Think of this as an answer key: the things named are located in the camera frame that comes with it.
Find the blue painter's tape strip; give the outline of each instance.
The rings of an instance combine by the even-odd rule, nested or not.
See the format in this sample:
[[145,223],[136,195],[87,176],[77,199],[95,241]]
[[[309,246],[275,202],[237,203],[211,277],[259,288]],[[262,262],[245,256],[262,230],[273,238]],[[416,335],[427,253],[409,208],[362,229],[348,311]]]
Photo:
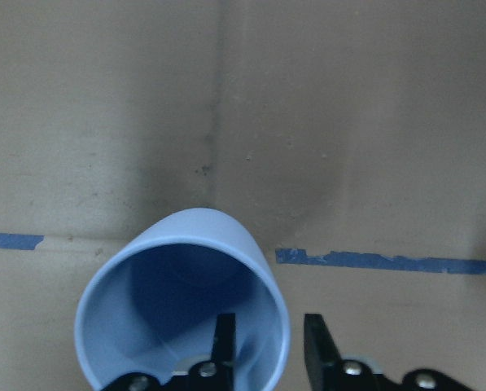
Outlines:
[[305,250],[280,248],[275,250],[277,263],[358,267],[362,269],[422,271],[452,275],[486,275],[486,261],[446,258],[385,257],[378,254],[338,253],[309,257]]
[[0,248],[34,250],[43,240],[43,235],[0,234]]

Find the cup rim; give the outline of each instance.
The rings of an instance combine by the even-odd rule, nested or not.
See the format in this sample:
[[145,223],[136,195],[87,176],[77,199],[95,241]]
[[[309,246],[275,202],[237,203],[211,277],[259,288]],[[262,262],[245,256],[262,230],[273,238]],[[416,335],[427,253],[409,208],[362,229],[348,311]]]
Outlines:
[[281,332],[283,335],[281,341],[281,349],[274,372],[262,389],[263,391],[272,391],[273,387],[278,383],[287,363],[287,355],[290,349],[291,329],[286,303],[282,298],[282,294],[278,289],[278,285],[274,282],[274,277],[271,272],[263,268],[259,264],[259,262],[253,260],[244,251],[234,248],[233,246],[229,246],[222,241],[192,235],[166,235],[157,238],[139,239],[139,241],[135,240],[133,243],[127,244],[126,247],[121,249],[109,261],[102,265],[102,267],[96,272],[93,278],[88,282],[78,303],[77,315],[74,326],[76,353],[81,369],[83,370],[84,375],[89,381],[91,387],[93,389],[101,389],[102,387],[106,386],[106,384],[101,383],[99,378],[92,371],[89,359],[85,352],[85,344],[83,341],[84,338],[82,320],[87,311],[90,296],[95,288],[112,269],[117,267],[129,257],[132,257],[134,254],[141,253],[151,248],[157,248],[167,245],[190,244],[217,250],[221,253],[229,255],[237,261],[240,261],[249,270],[251,270],[269,290],[269,293],[271,294],[272,298],[274,299],[274,303],[277,306],[277,311],[281,322]]

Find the light blue plastic cup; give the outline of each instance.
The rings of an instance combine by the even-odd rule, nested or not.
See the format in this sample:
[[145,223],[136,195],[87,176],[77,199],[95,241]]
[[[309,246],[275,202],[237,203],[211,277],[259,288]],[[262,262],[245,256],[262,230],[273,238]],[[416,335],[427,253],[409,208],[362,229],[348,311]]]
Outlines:
[[213,209],[175,213],[143,232],[92,278],[75,344],[94,390],[132,371],[166,383],[212,349],[218,314],[235,313],[236,391],[271,391],[286,365],[290,321],[249,232]]

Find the cardboard surface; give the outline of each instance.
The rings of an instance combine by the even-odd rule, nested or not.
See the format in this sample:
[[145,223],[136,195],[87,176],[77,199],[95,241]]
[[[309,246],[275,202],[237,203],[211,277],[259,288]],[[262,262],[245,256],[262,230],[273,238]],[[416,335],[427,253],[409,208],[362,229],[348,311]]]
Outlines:
[[486,391],[486,276],[277,265],[276,248],[486,260],[486,4],[0,1],[0,389],[88,389],[77,300],[123,244],[209,206],[291,311],[399,380]]

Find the bolt head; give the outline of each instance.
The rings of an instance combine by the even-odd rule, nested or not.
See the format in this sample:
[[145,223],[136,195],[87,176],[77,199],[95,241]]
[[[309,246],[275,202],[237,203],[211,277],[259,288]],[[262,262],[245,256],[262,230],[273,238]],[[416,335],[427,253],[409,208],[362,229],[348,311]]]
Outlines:
[[421,389],[435,389],[436,380],[428,373],[419,373],[414,380]]
[[343,366],[346,375],[358,376],[362,373],[362,365],[356,361],[346,361]]
[[217,373],[216,364],[213,362],[206,362],[199,368],[199,375],[201,377],[212,377]]
[[129,391],[145,391],[148,388],[149,381],[146,376],[138,376],[132,380]]

